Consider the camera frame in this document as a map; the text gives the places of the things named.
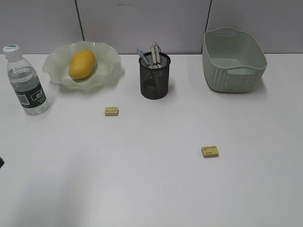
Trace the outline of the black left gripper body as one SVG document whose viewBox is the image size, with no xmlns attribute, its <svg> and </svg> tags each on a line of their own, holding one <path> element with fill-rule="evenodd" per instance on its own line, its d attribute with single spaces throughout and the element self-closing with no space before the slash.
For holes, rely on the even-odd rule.
<svg viewBox="0 0 303 227">
<path fill-rule="evenodd" d="M 4 160 L 0 157 L 0 168 L 5 164 Z"/>
</svg>

